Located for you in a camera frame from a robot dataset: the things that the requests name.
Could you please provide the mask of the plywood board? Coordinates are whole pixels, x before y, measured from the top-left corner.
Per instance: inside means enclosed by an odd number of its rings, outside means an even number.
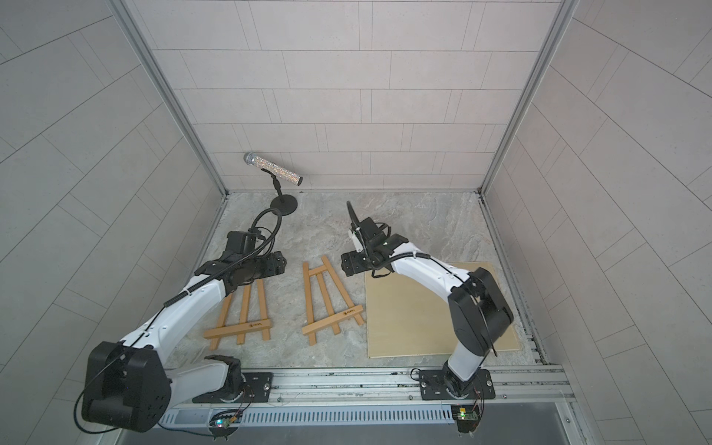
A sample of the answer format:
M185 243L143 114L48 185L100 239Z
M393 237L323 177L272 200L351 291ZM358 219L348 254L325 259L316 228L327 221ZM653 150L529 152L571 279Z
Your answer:
M457 338L448 303L400 274L365 278L367 352L371 359L451 355Z

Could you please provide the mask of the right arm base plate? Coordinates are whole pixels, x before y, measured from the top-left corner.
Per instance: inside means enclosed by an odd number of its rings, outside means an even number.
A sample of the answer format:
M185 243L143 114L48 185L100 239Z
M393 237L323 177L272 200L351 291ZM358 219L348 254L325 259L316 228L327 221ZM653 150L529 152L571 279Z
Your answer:
M470 401L496 398L491 373L480 368L469 380L461 380L448 369L414 368L412 378L418 382L424 401Z

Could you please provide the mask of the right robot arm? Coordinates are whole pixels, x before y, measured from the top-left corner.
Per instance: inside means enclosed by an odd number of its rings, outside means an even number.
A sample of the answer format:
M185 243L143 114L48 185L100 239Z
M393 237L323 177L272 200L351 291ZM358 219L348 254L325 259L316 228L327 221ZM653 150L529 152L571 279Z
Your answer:
M457 338L454 352L443 365L442 376L434 381L453 399L482 395L484 380L478 372L495 341L514 322L513 312L496 279L488 270L467 271L419 250L391 227L370 217L359 219L352 205L350 239L355 250L341 255L346 276L369 271L373 278L385 269L415 280L448 303L452 328Z

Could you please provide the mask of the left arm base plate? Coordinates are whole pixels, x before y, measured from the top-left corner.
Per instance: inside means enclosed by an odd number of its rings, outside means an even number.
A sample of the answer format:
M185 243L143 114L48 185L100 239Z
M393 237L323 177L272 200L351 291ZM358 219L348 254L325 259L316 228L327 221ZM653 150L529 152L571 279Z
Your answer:
M228 376L220 389L195 397L192 402L210 404L268 402L273 380L274 374L269 372L247 372L240 378Z

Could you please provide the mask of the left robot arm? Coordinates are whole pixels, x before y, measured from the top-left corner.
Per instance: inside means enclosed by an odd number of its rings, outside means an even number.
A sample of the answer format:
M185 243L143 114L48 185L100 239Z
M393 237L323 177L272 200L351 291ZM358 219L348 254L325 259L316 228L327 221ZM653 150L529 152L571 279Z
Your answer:
M257 279L279 276L281 252L256 244L257 230L233 231L222 256L206 261L185 288L135 331L104 341L87 359L85 388L74 419L147 432L182 402L234 402L246 395L239 359L212 355L196 365L169 370L165 363L180 340L230 292Z

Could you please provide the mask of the wooden easel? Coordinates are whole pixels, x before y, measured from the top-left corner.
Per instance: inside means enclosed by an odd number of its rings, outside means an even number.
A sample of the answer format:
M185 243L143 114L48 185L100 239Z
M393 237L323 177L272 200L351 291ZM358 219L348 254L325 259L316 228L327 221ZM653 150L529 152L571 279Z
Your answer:
M302 328L302 334L307 337L310 346L317 344L317 333L324 329L332 329L334 335L338 335L341 333L340 324L345 321L354 320L358 326L365 325L365 316L363 315L365 308L363 305L354 303L330 259L322 256L321 261L321 265L313 268L307 261L302 263L306 306L306 325ZM328 280L332 282L337 289L337 294L343 301L344 307L340 311L334 306L329 292ZM316 283L316 289L321 295L321 300L326 310L326 316L321 319L316 318L313 283Z
M265 283L262 279L242 287L241 296L230 293L222 303L215 328L204 333L209 350L235 344L242 346L250 335L261 335L262 341L272 338L273 321L268 313Z

